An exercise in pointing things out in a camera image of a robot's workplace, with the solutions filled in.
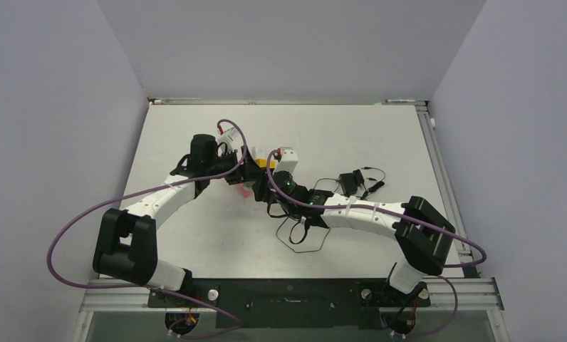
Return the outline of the pink triangular power strip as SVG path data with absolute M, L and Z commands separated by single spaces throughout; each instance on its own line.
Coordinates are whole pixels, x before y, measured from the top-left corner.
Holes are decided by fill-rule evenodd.
M 254 193 L 252 192 L 252 190 L 248 190 L 244 184 L 238 184 L 236 187 L 237 187 L 239 194 L 243 198 L 249 198 L 249 197 L 254 196 Z

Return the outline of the yellow block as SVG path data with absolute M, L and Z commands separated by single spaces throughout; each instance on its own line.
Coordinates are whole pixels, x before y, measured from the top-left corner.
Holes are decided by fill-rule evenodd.
M 259 168 L 269 168 L 271 171 L 275 170 L 278 165 L 278 161 L 276 159 L 267 160 L 266 158 L 257 158 L 254 161 Z

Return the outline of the black TP-Link adapter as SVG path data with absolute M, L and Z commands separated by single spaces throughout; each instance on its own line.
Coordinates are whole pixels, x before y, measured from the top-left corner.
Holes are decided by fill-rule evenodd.
M 364 183 L 365 183 L 365 179 L 363 177 L 361 169 L 356 169 L 356 170 L 352 171 L 352 174 L 353 174 L 353 179 L 355 181 L 357 188 L 363 186 Z

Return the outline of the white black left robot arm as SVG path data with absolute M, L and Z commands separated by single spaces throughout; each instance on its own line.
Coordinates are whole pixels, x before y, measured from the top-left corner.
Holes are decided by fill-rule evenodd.
M 194 296 L 191 271 L 159 259 L 157 231 L 180 207 L 195 200 L 211 180 L 224 174 L 230 185 L 255 182 L 264 169 L 251 154 L 231 147 L 233 137 L 196 134 L 186 154 L 161 190 L 125 209 L 109 209 L 102 217 L 93 256 L 99 274 L 139 286 L 166 289 L 175 306 Z

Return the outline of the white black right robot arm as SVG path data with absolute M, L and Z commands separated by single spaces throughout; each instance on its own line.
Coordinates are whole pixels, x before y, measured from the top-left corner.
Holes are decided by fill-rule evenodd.
M 425 276 L 439 276 L 456 230 L 426 199 L 406 202 L 370 202 L 352 195 L 298 185 L 290 172 L 263 174 L 249 186 L 257 202 L 278 204 L 283 216 L 323 229 L 354 229 L 396 242 L 401 257 L 384 285 L 385 298 L 401 305 Z

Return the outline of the black power adapter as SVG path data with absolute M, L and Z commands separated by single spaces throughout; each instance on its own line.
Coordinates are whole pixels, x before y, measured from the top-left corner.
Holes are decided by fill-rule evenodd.
M 339 174 L 339 184 L 345 196 L 355 195 L 358 191 L 358 182 L 352 172 Z

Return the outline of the white charger block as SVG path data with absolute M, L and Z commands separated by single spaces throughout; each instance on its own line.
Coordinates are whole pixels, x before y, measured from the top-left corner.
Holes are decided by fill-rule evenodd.
M 266 152 L 262 147 L 251 146 L 249 148 L 250 156 L 257 164 L 266 160 Z

